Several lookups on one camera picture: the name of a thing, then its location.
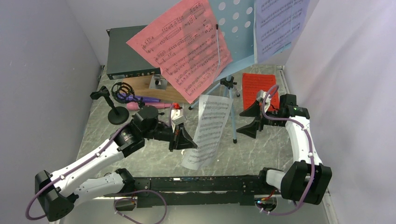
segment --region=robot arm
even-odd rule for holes
[[[268,112],[270,97],[265,98],[266,95],[267,92],[259,91],[256,101],[240,113],[240,116],[255,117],[255,119],[251,124],[237,129],[237,132],[256,138],[256,132],[261,131],[264,125],[285,127],[290,137],[294,162],[285,171],[264,168],[260,177],[264,184],[279,189],[284,199],[299,201],[308,185],[311,166],[314,166],[315,178],[313,178],[313,182],[303,200],[305,203],[319,204],[330,182],[332,172],[330,167],[323,166],[316,152],[312,141],[308,110],[297,105],[295,95],[285,94],[280,96],[279,110]],[[307,135],[311,139],[312,152],[310,152]]]
[[[178,108],[178,111],[182,113],[183,109]],[[145,138],[168,141],[170,151],[197,148],[181,120],[172,121],[173,131],[171,126],[158,120],[155,107],[144,106],[129,124],[86,156],[51,174],[45,170],[38,173],[35,192],[47,219],[50,222],[61,219],[75,206],[98,196],[132,192],[134,179],[126,169],[98,179],[89,178],[144,147]]]

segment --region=blue sheet music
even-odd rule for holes
[[[262,63],[302,31],[310,0],[257,0],[257,62]]]

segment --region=music stand tripod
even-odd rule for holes
[[[225,86],[226,88],[228,88],[228,91],[226,89],[224,89],[223,92],[223,96],[227,97],[227,93],[228,93],[228,97],[230,99],[233,100],[233,89],[235,89],[236,91],[236,97],[240,97],[240,94],[238,92],[238,89],[236,88],[237,83],[234,82],[234,77],[232,75],[227,76],[226,78],[222,78],[220,79],[220,82],[217,83],[213,88],[211,88],[206,95],[211,94],[211,92],[213,92],[215,89],[217,89],[218,87],[220,87],[220,85]],[[188,109],[192,110],[194,109],[195,105],[197,105],[199,102],[199,100],[195,101],[195,103],[193,103]],[[237,143],[237,139],[236,139],[236,126],[235,126],[235,112],[234,112],[234,103],[231,105],[231,121],[232,121],[232,125],[233,125],[233,143],[236,144]]]

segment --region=pink sheet music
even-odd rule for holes
[[[232,61],[208,0],[182,0],[132,37],[127,44],[192,103]]]

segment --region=blue music stand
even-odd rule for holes
[[[213,13],[217,19],[220,30],[226,40],[227,47],[231,52],[233,61],[229,63],[215,79],[220,82],[210,89],[206,94],[210,94],[220,85],[224,85],[223,96],[233,99],[233,89],[236,96],[240,94],[233,84],[233,73],[255,63],[254,56],[254,32],[255,21],[254,0],[209,0]],[[192,110],[199,100],[195,101],[189,109]],[[237,143],[235,113],[231,107],[231,119],[233,126],[233,142]]]

